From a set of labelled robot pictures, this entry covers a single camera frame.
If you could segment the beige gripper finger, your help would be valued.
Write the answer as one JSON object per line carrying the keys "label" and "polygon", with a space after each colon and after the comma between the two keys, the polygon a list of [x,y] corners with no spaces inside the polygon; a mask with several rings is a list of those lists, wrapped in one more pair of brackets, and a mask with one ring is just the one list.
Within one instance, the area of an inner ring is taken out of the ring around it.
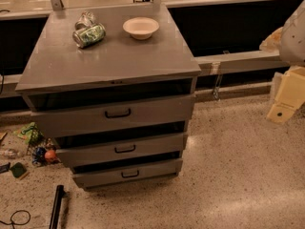
{"label": "beige gripper finger", "polygon": [[273,105],[267,119],[285,123],[305,103],[305,68],[292,66],[285,73],[275,73],[272,83]]}

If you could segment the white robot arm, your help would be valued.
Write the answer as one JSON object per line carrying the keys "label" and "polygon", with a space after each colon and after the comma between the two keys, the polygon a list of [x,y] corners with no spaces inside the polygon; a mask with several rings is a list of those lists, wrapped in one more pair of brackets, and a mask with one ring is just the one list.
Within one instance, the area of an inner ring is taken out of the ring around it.
{"label": "white robot arm", "polygon": [[273,123],[284,123],[305,103],[305,1],[259,48],[279,52],[280,59],[290,65],[285,73],[274,75],[274,103],[267,114]]}

